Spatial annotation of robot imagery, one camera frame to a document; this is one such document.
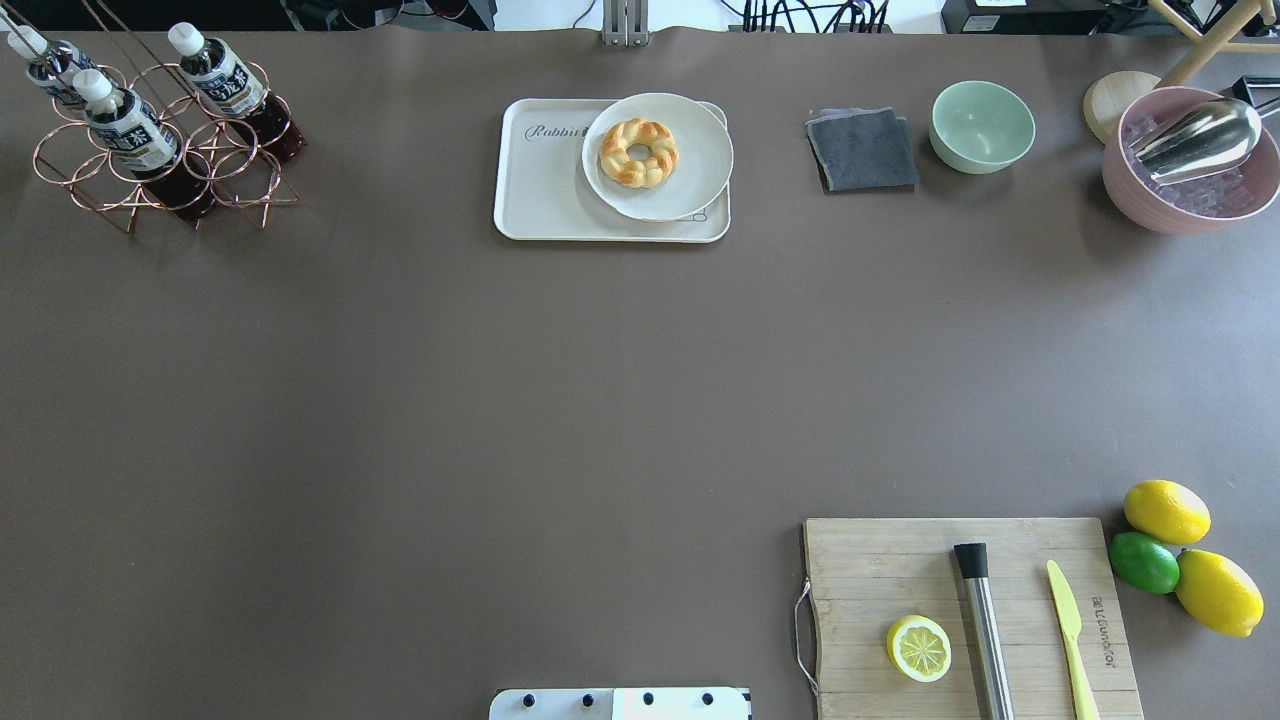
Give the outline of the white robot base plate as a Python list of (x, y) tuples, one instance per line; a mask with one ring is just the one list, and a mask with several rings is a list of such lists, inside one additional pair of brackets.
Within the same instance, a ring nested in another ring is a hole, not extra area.
[(751, 719), (750, 691), (728, 685), (506, 689), (489, 719)]

